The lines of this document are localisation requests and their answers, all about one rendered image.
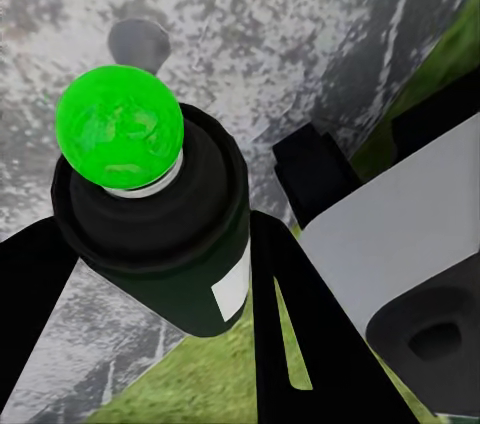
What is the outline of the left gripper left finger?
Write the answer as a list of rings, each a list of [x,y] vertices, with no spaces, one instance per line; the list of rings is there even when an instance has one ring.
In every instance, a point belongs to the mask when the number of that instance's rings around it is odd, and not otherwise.
[[[0,414],[79,257],[55,216],[0,242]]]

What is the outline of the insectifuge atomizer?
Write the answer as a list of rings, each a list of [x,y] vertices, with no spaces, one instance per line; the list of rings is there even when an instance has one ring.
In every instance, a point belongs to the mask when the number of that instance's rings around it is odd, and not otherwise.
[[[130,18],[107,39],[116,65],[82,74],[57,107],[55,221],[93,271],[184,333],[216,337],[247,302],[248,165],[217,119],[156,78],[168,34]]]

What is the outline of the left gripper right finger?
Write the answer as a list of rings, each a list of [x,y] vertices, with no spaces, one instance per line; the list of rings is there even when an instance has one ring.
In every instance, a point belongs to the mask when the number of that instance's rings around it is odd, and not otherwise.
[[[258,424],[419,424],[291,230],[251,211]],[[290,384],[274,280],[313,390]]]

